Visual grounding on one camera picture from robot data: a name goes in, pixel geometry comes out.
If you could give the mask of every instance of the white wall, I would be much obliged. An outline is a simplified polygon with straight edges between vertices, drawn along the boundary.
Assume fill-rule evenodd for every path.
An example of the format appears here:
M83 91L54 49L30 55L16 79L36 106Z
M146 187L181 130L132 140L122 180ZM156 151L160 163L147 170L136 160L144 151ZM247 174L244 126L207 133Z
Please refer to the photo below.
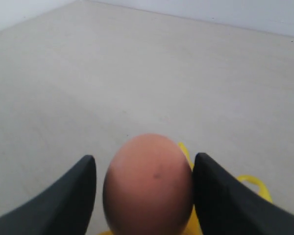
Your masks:
M294 36L294 0L97 0Z
M0 0L0 30L74 0Z

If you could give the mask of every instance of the floor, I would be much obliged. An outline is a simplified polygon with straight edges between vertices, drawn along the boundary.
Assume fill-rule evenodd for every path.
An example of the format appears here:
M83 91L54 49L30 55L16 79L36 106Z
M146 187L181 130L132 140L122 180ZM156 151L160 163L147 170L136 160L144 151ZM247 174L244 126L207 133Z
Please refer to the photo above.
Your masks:
M77 1L0 33L0 215L85 154L88 234L116 150L144 132L252 174L294 213L294 38Z

